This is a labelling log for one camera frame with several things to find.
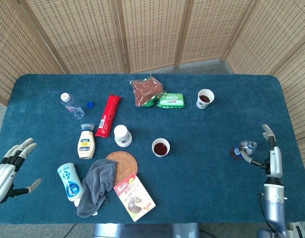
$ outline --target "blue bottle cap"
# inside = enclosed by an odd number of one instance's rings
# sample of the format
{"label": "blue bottle cap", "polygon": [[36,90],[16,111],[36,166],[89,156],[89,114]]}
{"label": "blue bottle cap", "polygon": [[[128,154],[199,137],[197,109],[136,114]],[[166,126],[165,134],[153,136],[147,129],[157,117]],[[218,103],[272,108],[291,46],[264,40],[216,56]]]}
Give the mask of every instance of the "blue bottle cap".
{"label": "blue bottle cap", "polygon": [[93,106],[94,106],[94,103],[93,103],[93,102],[88,102],[88,103],[87,103],[87,107],[88,107],[88,108],[92,108]]}

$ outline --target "paper cup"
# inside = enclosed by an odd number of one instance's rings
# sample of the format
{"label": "paper cup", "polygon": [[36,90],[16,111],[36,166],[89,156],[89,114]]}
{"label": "paper cup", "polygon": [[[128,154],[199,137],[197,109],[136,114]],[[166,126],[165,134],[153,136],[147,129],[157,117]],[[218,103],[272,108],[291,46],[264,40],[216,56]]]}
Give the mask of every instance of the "paper cup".
{"label": "paper cup", "polygon": [[[161,152],[163,152],[162,148],[160,148],[161,150],[158,150],[158,148],[155,148],[155,146],[159,143],[162,143],[167,147],[166,153],[161,153]],[[157,157],[163,157],[163,156],[167,155],[169,153],[169,150],[170,150],[170,144],[166,139],[158,138],[152,144],[152,151],[153,151],[154,155],[156,155]]]}
{"label": "paper cup", "polygon": [[[201,98],[206,97],[207,99],[209,99],[209,102],[202,101],[200,97]],[[197,107],[200,109],[204,109],[208,105],[210,105],[210,103],[213,102],[213,100],[214,100],[214,93],[209,89],[202,89],[198,93]]]}

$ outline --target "small bottle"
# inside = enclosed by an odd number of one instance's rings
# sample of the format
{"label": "small bottle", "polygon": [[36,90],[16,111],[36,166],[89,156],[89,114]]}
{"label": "small bottle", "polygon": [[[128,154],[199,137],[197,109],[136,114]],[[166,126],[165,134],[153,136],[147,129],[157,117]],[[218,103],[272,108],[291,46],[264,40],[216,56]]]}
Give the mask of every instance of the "small bottle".
{"label": "small bottle", "polygon": [[63,104],[68,111],[72,114],[75,119],[82,119],[85,115],[83,109],[80,105],[74,100],[74,97],[71,94],[63,93],[61,94],[61,104]]}
{"label": "small bottle", "polygon": [[114,128],[114,139],[118,146],[127,147],[132,143],[132,135],[124,125],[117,125]]}
{"label": "small bottle", "polygon": [[93,137],[94,124],[81,124],[81,136],[78,142],[78,155],[80,159],[91,159],[94,155],[95,142]]}
{"label": "small bottle", "polygon": [[236,160],[241,160],[243,158],[241,150],[250,156],[255,152],[256,147],[255,141],[243,140],[230,151],[230,155]]}

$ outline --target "white container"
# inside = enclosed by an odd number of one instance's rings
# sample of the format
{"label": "white container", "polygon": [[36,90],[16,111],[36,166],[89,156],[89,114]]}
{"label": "white container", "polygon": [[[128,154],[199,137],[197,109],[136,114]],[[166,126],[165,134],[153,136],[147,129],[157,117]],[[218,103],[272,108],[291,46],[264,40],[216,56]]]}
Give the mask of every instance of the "white container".
{"label": "white container", "polygon": [[[204,102],[200,99],[200,96],[206,96],[209,99],[209,102]],[[209,89],[202,89],[198,93],[197,107],[200,109],[205,109],[211,102],[214,100],[214,93]]]}
{"label": "white container", "polygon": [[83,187],[75,170],[74,164],[66,163],[61,165],[57,171],[67,192],[69,201],[74,202],[74,205],[77,207],[82,197]]}
{"label": "white container", "polygon": [[118,146],[126,147],[132,143],[132,135],[124,125],[118,125],[114,128],[114,139]]}
{"label": "white container", "polygon": [[[162,144],[164,144],[164,145],[167,147],[167,152],[166,152],[164,155],[159,155],[159,154],[157,154],[157,153],[155,152],[155,146],[156,146],[157,144],[159,144],[159,143],[162,143]],[[169,142],[168,142],[166,139],[158,138],[158,139],[156,139],[156,140],[153,142],[153,144],[152,144],[152,151],[153,151],[154,155],[156,155],[157,157],[166,156],[166,155],[169,153],[169,151],[170,151],[170,144],[169,144]]]}
{"label": "white container", "polygon": [[95,142],[93,137],[94,124],[81,124],[81,136],[78,142],[78,155],[80,159],[91,159],[94,155]]}

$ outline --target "red wine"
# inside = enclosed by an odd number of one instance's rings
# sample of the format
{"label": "red wine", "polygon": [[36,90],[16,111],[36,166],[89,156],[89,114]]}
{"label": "red wine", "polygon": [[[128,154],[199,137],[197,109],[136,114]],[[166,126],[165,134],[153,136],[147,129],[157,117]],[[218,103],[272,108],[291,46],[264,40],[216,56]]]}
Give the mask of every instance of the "red wine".
{"label": "red wine", "polygon": [[210,102],[210,98],[208,98],[205,95],[200,95],[199,98],[201,99],[201,101],[203,101],[205,103],[209,103]]}
{"label": "red wine", "polygon": [[165,146],[165,144],[163,143],[157,143],[153,148],[153,151],[158,155],[167,154],[167,150],[167,146]]}

